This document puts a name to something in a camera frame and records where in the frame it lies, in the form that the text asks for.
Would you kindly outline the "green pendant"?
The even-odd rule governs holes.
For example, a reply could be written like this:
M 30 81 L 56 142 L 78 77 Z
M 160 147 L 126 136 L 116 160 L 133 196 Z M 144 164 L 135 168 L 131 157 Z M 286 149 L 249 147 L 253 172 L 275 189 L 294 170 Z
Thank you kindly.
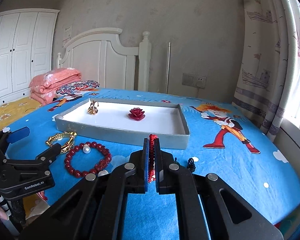
M 175 158 L 173 163 L 178 166 L 177 172 L 179 174 L 193 174 L 196 170 L 193 158 L 189 158 L 185 163 L 180 163 L 177 158 Z

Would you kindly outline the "red fabric rose brooch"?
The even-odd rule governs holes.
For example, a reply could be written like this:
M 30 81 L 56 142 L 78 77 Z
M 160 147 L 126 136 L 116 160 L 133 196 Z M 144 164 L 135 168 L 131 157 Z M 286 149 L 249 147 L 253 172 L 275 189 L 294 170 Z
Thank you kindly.
M 128 116 L 135 121 L 141 121 L 145 118 L 145 111 L 140 108 L 133 108 L 129 111 Z

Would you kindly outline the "grey shallow cardboard tray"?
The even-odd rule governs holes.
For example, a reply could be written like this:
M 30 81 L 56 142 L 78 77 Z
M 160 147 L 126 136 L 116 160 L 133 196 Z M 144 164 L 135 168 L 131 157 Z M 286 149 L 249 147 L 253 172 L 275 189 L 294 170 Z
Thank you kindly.
M 90 101 L 99 104 L 98 113 L 90 115 Z M 128 116 L 133 108 L 145 111 L 145 118 L 135 121 Z M 179 104 L 121 99 L 87 98 L 55 117 L 56 127 L 79 136 L 128 145 L 143 145 L 150 134 L 156 135 L 162 148 L 184 150 L 190 130 Z

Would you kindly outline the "white pearl earring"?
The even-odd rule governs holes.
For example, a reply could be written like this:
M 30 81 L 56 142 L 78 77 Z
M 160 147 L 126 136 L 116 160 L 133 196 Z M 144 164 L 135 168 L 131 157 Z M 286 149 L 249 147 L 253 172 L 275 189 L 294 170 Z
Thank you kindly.
M 100 171 L 100 172 L 98 172 L 98 176 L 100 177 L 100 176 L 105 176 L 105 175 L 107 175 L 109 172 L 107 171 L 107 170 L 102 170 L 102 171 Z
M 91 152 L 90 146 L 87 145 L 87 144 L 85 144 L 85 145 L 83 146 L 83 152 L 84 152 L 85 154 L 89 154 L 89 153 Z

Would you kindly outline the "pink folded quilt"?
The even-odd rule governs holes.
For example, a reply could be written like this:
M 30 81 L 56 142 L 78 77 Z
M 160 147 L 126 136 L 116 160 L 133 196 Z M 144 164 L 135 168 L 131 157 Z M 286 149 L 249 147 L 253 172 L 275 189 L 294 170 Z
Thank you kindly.
M 80 81 L 82 74 L 75 68 L 59 68 L 35 76 L 30 84 L 30 97 L 41 105 L 47 105 L 56 98 L 56 91 L 62 85 Z

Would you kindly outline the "patterned red blue pillow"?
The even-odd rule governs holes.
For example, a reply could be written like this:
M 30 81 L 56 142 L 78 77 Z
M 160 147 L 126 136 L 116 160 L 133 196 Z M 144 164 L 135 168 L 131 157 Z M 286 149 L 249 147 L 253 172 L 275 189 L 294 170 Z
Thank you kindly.
M 89 91 L 97 91 L 100 84 L 94 80 L 75 81 L 66 85 L 62 85 L 56 90 L 58 98 L 67 95 L 77 95 Z

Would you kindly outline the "white wardrobe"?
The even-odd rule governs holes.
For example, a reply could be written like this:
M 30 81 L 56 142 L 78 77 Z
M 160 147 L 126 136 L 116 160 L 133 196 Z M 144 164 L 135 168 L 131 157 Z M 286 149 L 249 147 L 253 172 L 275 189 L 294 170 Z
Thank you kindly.
M 29 84 L 52 69 L 52 45 L 59 11 L 0 12 L 0 106 L 30 96 Z

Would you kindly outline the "white wooden headboard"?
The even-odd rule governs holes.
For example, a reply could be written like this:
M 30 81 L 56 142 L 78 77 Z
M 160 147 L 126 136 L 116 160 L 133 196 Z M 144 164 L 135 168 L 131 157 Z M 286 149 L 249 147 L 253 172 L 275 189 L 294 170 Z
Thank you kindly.
M 120 28 L 95 28 L 76 35 L 58 53 L 57 68 L 75 68 L 84 80 L 102 88 L 148 91 L 152 45 L 150 32 L 142 33 L 137 47 L 120 42 Z

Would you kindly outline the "silver metal pole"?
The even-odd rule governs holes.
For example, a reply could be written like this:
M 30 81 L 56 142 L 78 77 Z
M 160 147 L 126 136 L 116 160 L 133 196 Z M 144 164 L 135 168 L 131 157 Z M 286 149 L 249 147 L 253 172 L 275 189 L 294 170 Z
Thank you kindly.
M 168 94 L 170 63 L 171 62 L 171 42 L 168 42 L 167 59 L 166 59 L 166 75 L 165 75 L 165 93 Z

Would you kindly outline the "ship print curtain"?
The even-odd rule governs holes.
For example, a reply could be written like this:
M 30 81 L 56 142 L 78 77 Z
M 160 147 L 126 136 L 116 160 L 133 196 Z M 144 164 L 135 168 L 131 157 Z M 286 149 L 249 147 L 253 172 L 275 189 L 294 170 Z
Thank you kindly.
M 300 2 L 243 0 L 244 49 L 233 104 L 270 140 L 300 122 Z

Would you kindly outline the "wall socket panel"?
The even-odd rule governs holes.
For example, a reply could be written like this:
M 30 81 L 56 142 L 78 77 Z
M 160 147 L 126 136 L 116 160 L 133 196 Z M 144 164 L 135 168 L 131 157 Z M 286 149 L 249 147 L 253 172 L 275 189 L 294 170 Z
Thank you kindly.
M 205 89 L 206 77 L 183 73 L 181 84 L 183 86 L 190 86 L 190 87 L 195 87 L 195 88 L 199 88 L 199 89 Z

